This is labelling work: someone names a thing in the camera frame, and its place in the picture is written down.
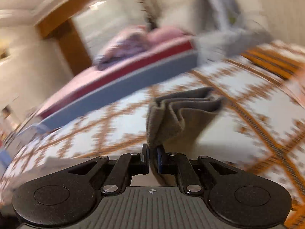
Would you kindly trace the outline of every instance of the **gray towel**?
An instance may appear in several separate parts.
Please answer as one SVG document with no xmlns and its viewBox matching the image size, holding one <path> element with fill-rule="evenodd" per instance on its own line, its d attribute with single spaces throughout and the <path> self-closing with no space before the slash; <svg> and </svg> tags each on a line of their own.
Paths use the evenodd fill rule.
<svg viewBox="0 0 305 229">
<path fill-rule="evenodd" d="M 165 151 L 183 152 L 221 111 L 224 98 L 213 99 L 211 87 L 177 92 L 155 98 L 149 104 L 147 144 Z"/>
</svg>

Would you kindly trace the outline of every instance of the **patterned bedspread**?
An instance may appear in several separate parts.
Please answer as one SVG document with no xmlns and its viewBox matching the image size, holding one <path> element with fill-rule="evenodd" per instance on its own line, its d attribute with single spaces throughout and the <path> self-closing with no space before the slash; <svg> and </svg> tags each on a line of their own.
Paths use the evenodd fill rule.
<svg viewBox="0 0 305 229">
<path fill-rule="evenodd" d="M 284 186 L 293 199 L 289 228 L 305 226 L 305 110 L 281 89 L 276 75 L 243 57 L 184 73 L 141 89 L 113 104 L 77 118 L 15 157 L 0 182 L 45 163 L 48 157 L 79 158 L 141 151 L 146 141 L 148 102 L 172 92 L 212 86 L 224 95 L 224 111 L 199 137 L 188 157 L 209 155 Z"/>
</svg>

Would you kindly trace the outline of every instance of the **pillow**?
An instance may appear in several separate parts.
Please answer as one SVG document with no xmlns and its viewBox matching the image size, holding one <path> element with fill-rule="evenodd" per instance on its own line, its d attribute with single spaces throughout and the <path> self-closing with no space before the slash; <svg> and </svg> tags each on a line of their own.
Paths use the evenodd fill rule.
<svg viewBox="0 0 305 229">
<path fill-rule="evenodd" d="M 104 70 L 114 63 L 148 50 L 149 47 L 145 27 L 128 27 L 97 53 L 92 65 L 96 65 L 98 70 Z"/>
<path fill-rule="evenodd" d="M 154 46 L 171 39 L 182 37 L 185 34 L 185 32 L 176 27 L 165 26 L 156 28 L 148 33 L 147 40 L 152 46 Z"/>
</svg>

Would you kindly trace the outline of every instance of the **wooden trim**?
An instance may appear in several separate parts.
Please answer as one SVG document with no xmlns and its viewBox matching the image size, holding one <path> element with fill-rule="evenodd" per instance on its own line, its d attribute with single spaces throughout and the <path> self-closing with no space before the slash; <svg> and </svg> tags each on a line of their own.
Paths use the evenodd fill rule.
<svg viewBox="0 0 305 229">
<path fill-rule="evenodd" d="M 75 76 L 91 66 L 91 59 L 72 19 L 68 19 L 62 23 L 50 36 L 56 39 Z"/>
<path fill-rule="evenodd" d="M 43 38 L 95 0 L 69 0 L 37 24 Z"/>
</svg>

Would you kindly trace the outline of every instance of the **pink pillow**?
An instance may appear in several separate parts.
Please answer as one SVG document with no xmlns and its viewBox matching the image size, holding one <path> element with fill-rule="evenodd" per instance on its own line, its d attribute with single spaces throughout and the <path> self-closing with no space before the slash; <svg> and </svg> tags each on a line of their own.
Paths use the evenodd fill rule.
<svg viewBox="0 0 305 229">
<path fill-rule="evenodd" d="M 171 39 L 183 37 L 186 35 L 185 32 L 176 27 L 165 26 L 156 28 L 147 34 L 147 39 L 152 46 L 161 44 Z"/>
</svg>

